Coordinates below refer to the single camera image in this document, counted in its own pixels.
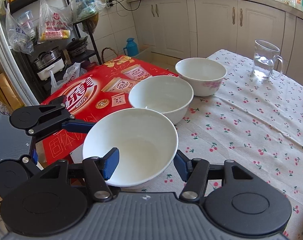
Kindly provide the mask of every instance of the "cherry print tablecloth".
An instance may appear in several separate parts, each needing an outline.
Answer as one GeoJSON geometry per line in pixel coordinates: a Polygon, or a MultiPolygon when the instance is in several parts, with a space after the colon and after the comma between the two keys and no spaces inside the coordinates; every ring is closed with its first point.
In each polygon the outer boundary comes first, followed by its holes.
{"type": "MultiPolygon", "coordinates": [[[[284,75],[262,81],[252,74],[251,59],[226,50],[209,59],[228,74],[215,95],[193,99],[176,126],[179,149],[210,163],[236,160],[282,191],[293,208],[284,234],[303,239],[303,87],[284,75]]],[[[220,185],[209,181],[206,194],[220,185]]],[[[179,195],[183,187],[172,163],[142,191],[179,195]]]]}

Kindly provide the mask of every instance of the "blue thermos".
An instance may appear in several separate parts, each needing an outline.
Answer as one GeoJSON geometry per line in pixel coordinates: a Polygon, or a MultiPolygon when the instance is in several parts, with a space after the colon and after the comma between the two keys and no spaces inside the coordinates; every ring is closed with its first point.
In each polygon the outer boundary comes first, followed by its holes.
{"type": "Polygon", "coordinates": [[[124,47],[124,53],[125,53],[125,55],[127,55],[129,57],[136,56],[139,53],[138,46],[137,46],[136,42],[134,42],[133,40],[134,40],[134,38],[128,38],[127,46],[124,47]]]}

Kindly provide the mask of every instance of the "wall outlet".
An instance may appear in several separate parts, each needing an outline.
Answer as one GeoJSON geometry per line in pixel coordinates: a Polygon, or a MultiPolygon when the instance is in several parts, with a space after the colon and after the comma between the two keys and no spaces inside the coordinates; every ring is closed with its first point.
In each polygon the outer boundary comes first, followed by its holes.
{"type": "Polygon", "coordinates": [[[105,0],[105,3],[106,3],[106,5],[107,5],[107,8],[110,8],[110,7],[113,6],[113,3],[112,3],[111,0],[105,0]]]}

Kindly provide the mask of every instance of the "white bowl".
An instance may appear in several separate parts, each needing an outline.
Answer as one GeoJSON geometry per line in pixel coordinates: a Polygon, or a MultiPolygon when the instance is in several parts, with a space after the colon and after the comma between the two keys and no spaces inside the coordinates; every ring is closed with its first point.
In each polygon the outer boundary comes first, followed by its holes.
{"type": "Polygon", "coordinates": [[[119,164],[108,185],[132,187],[162,173],[172,162],[178,134],[164,115],[150,109],[128,108],[99,120],[87,134],[83,159],[103,157],[119,149],[119,164]]]}
{"type": "Polygon", "coordinates": [[[195,96],[211,96],[219,89],[227,69],[220,63],[208,58],[186,58],[175,66],[180,77],[194,89],[195,96]]]}
{"type": "Polygon", "coordinates": [[[133,107],[155,110],[177,124],[193,97],[194,91],[188,82],[173,76],[155,76],[135,85],[128,99],[133,107]]]}

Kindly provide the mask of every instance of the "cabinet handle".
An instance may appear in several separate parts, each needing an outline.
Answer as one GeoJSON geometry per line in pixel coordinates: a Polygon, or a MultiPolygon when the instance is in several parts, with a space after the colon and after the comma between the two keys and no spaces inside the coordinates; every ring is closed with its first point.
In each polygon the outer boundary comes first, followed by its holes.
{"type": "Polygon", "coordinates": [[[235,24],[235,7],[232,8],[232,24],[235,24]]]}
{"type": "Polygon", "coordinates": [[[240,26],[243,26],[243,9],[240,9],[240,26]]]}
{"type": "Polygon", "coordinates": [[[156,5],[156,14],[157,14],[157,17],[159,17],[159,14],[158,14],[158,5],[156,5]]]}
{"type": "Polygon", "coordinates": [[[153,5],[151,5],[151,13],[152,13],[153,17],[155,17],[155,14],[154,14],[154,6],[153,6],[153,5]]]}

